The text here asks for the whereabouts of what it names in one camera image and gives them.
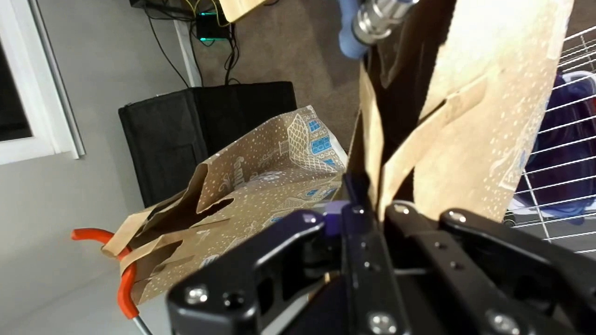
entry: white wall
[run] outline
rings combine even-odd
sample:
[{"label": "white wall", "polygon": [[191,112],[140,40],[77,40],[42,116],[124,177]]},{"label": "white wall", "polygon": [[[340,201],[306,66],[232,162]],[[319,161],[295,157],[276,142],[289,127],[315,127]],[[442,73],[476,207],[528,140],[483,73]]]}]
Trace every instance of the white wall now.
[{"label": "white wall", "polygon": [[[116,229],[142,209],[118,108],[183,88],[129,0],[42,0],[42,10],[88,157],[0,166],[0,334],[101,276],[118,276],[97,246],[75,244],[70,233]],[[172,23],[157,28],[183,71]]]}]

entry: black metal bracket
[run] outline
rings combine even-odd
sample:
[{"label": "black metal bracket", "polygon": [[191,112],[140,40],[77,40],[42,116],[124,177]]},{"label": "black metal bracket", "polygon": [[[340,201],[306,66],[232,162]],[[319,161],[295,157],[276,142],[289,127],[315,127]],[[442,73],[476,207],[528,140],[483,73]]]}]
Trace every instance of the black metal bracket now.
[{"label": "black metal bracket", "polygon": [[172,289],[174,334],[256,335],[314,287],[284,334],[596,334],[593,261],[468,211],[386,214],[345,203],[280,220]]}]

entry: black speaker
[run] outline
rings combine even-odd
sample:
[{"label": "black speaker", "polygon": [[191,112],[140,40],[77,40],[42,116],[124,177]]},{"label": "black speaker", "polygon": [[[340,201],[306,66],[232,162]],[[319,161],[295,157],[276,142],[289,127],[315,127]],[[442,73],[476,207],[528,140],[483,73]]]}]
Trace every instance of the black speaker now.
[{"label": "black speaker", "polygon": [[293,110],[291,82],[192,88],[124,107],[120,118],[146,207],[185,190],[207,157]]},{"label": "black speaker", "polygon": [[131,0],[131,8],[140,8],[157,21],[194,21],[192,12],[181,0]]}]

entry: blue label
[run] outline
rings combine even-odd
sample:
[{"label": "blue label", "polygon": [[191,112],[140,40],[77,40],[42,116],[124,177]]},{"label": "blue label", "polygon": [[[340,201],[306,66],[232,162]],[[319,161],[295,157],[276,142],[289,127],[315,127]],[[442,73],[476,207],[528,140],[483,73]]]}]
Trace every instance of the blue label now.
[{"label": "blue label", "polygon": [[317,142],[312,144],[314,155],[321,155],[328,149],[332,149],[330,138],[319,138]]},{"label": "blue label", "polygon": [[325,162],[327,162],[328,166],[336,168],[336,161],[327,159]]},{"label": "blue label", "polygon": [[310,121],[310,131],[312,131],[312,133],[317,133],[319,129],[321,129],[321,123],[319,123],[317,120],[312,120],[312,121]]}]

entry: wire rack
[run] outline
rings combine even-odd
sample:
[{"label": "wire rack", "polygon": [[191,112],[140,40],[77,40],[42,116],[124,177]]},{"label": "wire rack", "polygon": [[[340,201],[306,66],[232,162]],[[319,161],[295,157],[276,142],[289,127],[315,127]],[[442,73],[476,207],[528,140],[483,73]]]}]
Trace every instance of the wire rack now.
[{"label": "wire rack", "polygon": [[[550,107],[546,110],[546,116],[548,114],[565,114],[567,108],[571,108],[574,105],[595,105],[595,114],[589,114],[585,118],[578,118],[569,123],[554,125],[550,129],[546,129],[543,125],[539,136],[546,134],[546,133],[554,133],[554,131],[563,131],[567,127],[585,125],[585,123],[591,123],[591,125],[595,123],[595,129],[596,129],[596,27],[567,38],[565,47],[563,47],[559,73],[567,80],[565,80],[565,84],[556,84],[554,90],[574,86],[574,84],[585,80],[585,82],[595,84],[595,94],[585,95],[576,101],[571,101],[571,103],[565,103],[565,105]],[[561,140],[559,144],[552,144],[550,147],[537,147],[535,146],[531,159],[539,157],[539,155],[546,155],[550,151],[554,153],[554,151],[574,149],[574,146],[578,147],[582,144],[593,144],[593,142],[596,146],[596,131],[595,131],[595,134],[585,134],[585,136],[576,138],[572,142]],[[539,174],[565,170],[574,164],[595,164],[595,174],[574,177],[574,179],[565,179],[565,181],[558,179],[552,183],[543,183],[539,187],[533,185],[533,177],[537,177]],[[511,211],[509,211],[509,216],[507,216],[509,224],[513,224],[515,229],[526,231],[530,235],[544,239],[552,244],[559,244],[559,246],[565,246],[572,252],[578,252],[578,254],[584,254],[591,259],[596,259],[596,188],[595,188],[595,192],[585,192],[578,198],[565,198],[565,200],[558,200],[558,201],[550,201],[550,203],[539,201],[541,192],[558,190],[558,188],[565,188],[565,187],[578,187],[582,183],[595,183],[596,185],[596,153],[591,157],[571,159],[565,162],[558,162],[554,166],[544,166],[541,170],[531,170],[531,172],[526,170],[522,174],[522,183],[526,183],[526,188],[524,190],[518,188],[518,192],[517,192],[517,198],[515,198]],[[554,214],[550,214],[550,211],[546,211],[546,209],[574,203],[574,201],[587,201],[593,205],[585,207],[585,211],[582,211],[578,214],[567,214],[567,216],[554,216]]]}]

